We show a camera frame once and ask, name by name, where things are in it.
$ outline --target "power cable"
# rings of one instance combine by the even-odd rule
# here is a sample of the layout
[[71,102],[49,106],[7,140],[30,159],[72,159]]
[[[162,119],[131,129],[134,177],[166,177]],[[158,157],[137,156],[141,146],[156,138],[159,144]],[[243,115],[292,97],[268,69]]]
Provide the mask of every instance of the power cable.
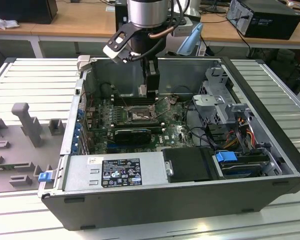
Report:
[[68,1],[64,1],[64,0],[58,0],[56,2],[64,2],[66,4],[107,4],[109,6],[112,6],[114,7],[115,5],[114,4],[111,4],[109,2],[106,2],[105,0],[100,0],[98,2],[90,2],[90,1],[80,1],[80,2],[68,2]]

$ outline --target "power supply label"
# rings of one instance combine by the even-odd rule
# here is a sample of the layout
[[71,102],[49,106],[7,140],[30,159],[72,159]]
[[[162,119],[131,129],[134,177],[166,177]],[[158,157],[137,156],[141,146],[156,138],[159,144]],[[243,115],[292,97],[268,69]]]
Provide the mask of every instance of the power supply label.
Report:
[[102,181],[104,188],[142,185],[139,158],[102,161]]

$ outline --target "black computer tower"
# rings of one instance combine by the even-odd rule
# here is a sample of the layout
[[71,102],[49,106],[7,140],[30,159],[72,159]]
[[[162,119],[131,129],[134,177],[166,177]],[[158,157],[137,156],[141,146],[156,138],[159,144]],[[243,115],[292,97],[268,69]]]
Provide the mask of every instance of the black computer tower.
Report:
[[56,0],[0,0],[0,19],[50,24],[58,11]]
[[226,18],[246,38],[288,40],[300,13],[277,0],[232,0]]

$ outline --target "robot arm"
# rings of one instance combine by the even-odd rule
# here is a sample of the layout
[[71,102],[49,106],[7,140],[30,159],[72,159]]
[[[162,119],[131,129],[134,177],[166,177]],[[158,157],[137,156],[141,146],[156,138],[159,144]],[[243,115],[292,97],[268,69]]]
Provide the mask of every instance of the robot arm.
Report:
[[103,52],[116,63],[141,60],[147,97],[154,96],[159,88],[156,54],[165,49],[167,35],[186,23],[184,12],[190,0],[184,10],[180,1],[176,2],[180,14],[175,16],[172,1],[168,16],[169,0],[127,0],[129,23],[122,25],[103,48]]

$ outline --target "blue latch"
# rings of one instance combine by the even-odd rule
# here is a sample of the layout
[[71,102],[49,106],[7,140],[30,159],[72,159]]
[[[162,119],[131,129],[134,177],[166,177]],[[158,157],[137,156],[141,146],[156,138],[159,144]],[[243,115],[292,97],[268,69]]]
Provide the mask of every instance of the blue latch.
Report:
[[39,174],[38,181],[41,182],[52,182],[52,172],[42,172]]
[[76,122],[75,125],[74,125],[74,128],[75,129],[81,129],[81,126],[82,126],[81,123]]
[[82,119],[82,117],[84,116],[84,111],[82,109],[78,109],[77,113],[78,113],[77,115],[78,119]]
[[220,151],[215,155],[218,162],[232,162],[232,161],[238,161],[238,158],[233,151]]

